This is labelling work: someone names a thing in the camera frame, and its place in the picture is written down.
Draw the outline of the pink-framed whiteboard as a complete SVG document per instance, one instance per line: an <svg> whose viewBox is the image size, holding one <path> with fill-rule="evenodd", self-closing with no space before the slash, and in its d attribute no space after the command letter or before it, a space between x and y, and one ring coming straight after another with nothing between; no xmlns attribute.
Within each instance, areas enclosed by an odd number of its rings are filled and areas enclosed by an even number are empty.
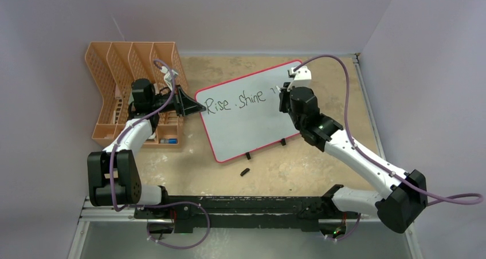
<svg viewBox="0 0 486 259"><path fill-rule="evenodd" d="M288 114L279 111L279 92L289 82L292 60L200 89L195 93L213 155L223 163L297 135Z"/></svg>

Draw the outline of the black marker cap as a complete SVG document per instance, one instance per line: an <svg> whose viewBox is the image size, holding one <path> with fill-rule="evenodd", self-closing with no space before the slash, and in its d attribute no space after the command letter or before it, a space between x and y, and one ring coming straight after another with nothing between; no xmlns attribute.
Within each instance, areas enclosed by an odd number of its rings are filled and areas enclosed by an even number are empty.
<svg viewBox="0 0 486 259"><path fill-rule="evenodd" d="M240 173L240 176L244 176L246 175L248 172L250 171L250 168L246 168L244 169L241 173Z"/></svg>

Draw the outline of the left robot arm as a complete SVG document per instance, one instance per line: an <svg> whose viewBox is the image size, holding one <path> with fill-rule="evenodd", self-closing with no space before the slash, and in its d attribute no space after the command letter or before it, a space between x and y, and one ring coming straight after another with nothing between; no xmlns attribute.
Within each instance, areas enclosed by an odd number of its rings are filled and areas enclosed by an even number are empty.
<svg viewBox="0 0 486 259"><path fill-rule="evenodd" d="M93 206L113 206L120 211L126 205L148 206L156 218L169 215L171 203L162 186L143 185L135 157L146 140L156 132L160 113L175 111L184 117L206 110L188 96L180 85L160 94L148 79L131 84L133 101L128 120L118 137L105 149L87 158L89 200Z"/></svg>

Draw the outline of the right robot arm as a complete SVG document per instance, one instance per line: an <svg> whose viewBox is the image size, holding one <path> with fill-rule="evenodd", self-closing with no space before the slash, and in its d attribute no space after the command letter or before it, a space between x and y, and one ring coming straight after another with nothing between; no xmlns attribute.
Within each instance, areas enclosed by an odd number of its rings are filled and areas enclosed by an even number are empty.
<svg viewBox="0 0 486 259"><path fill-rule="evenodd" d="M322 201L323 213L336 217L353 211L378 217L390 230L404 233L427 207L426 178L417 171L407 172L367 151L333 118L320 113L318 99L311 88L293 87L289 82L279 89L282 113L287 113L302 138L346 164L372 185L374 191L339 186L329 190Z"/></svg>

